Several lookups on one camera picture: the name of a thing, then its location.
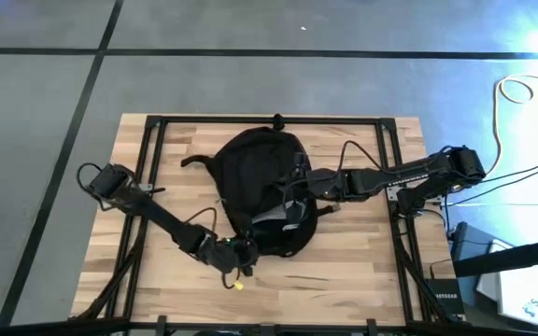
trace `gray floor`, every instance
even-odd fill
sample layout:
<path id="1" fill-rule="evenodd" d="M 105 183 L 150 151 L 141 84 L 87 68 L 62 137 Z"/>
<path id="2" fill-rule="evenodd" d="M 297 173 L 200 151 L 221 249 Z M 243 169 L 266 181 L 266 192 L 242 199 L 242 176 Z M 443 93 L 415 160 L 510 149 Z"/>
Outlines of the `gray floor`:
<path id="1" fill-rule="evenodd" d="M 96 48 L 112 7 L 0 1 L 0 47 Z M 110 47 L 538 52 L 538 1 L 125 0 Z M 0 308 L 91 62 L 0 55 Z M 515 73 L 538 74 L 538 61 L 107 56 L 13 323 L 68 316 L 95 211 L 74 173 L 109 158 L 122 113 L 418 116 L 429 151 L 467 145 L 489 166 L 493 84 Z M 538 163 L 534 88 L 532 104 L 500 105 L 496 174 Z M 538 203 L 538 177 L 478 202 Z M 450 216 L 515 244 L 538 241 L 538 207 Z"/>

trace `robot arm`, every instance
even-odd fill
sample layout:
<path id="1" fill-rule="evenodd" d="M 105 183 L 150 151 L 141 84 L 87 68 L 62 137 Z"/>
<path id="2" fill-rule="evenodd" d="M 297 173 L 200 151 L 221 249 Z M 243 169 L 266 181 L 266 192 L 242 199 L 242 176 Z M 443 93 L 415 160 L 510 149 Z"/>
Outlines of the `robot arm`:
<path id="1" fill-rule="evenodd" d="M 146 217 L 167 231 L 179 249 L 194 259 L 230 273 L 239 268 L 245 274 L 251 272 L 258 254 L 254 242 L 242 239 L 221 239 L 213 231 L 198 225 L 182 222 L 150 198 L 150 192 L 142 190 L 133 178 L 133 172 L 119 164 L 108 164 L 92 182 L 82 187 L 98 202 L 123 213 Z"/>
<path id="2" fill-rule="evenodd" d="M 425 179 L 414 188 L 397 192 L 398 213 L 413 216 L 426 200 L 445 195 L 453 187 L 469 188 L 484 177 L 485 171 L 474 150 L 446 147 L 425 159 L 388 170 L 343 169 L 338 173 L 321 168 L 306 172 L 304 179 L 311 197 L 331 202 L 363 202 L 384 188 Z"/>

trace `wooden table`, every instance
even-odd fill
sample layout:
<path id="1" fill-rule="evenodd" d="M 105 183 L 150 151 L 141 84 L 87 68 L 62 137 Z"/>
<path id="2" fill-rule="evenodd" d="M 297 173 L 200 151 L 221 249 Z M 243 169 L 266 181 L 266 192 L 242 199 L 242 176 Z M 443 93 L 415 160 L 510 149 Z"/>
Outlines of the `wooden table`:
<path id="1" fill-rule="evenodd" d="M 135 169 L 145 119 L 142 114 L 123 115 L 112 162 Z M 403 160 L 424 157 L 418 119 L 397 118 L 396 123 Z M 169 124 L 156 183 L 156 188 L 166 187 L 167 191 L 155 194 L 154 200 L 183 219 L 215 206 L 219 213 L 218 235 L 234 235 L 218 203 L 213 179 L 203 165 L 180 168 L 179 163 L 191 154 L 213 155 L 232 137 L 251 127 L 254 125 Z M 373 127 L 289 124 L 284 131 L 300 138 L 313 168 L 336 168 L 341 146 L 348 139 L 378 159 Z M 155 134 L 151 136 L 148 161 L 154 139 Z M 344 166 L 372 164 L 350 147 Z M 148 171 L 146 166 L 143 181 L 148 179 Z M 97 212 L 72 315 L 86 309 L 111 277 L 123 218 L 120 211 Z M 210 226 L 211 219 L 207 213 L 196 222 Z M 416 219 L 416 229 L 425 276 L 429 277 L 430 263 L 450 258 L 442 220 L 426 214 Z M 434 270 L 438 277 L 454 277 L 451 263 L 438 263 Z M 416 287 L 410 276 L 408 279 L 415 318 L 419 319 Z M 167 315 L 171 322 L 185 323 L 363 325 L 367 318 L 374 318 L 380 326 L 404 324 L 383 192 L 365 203 L 342 203 L 341 211 L 320 219 L 317 233 L 297 256 L 261 257 L 254 276 L 241 281 L 242 291 L 224 289 L 217 270 L 180 252 L 167 233 L 149 224 L 132 319 L 154 322 L 158 315 Z M 124 292 L 125 282 L 117 315 L 121 314 Z"/>

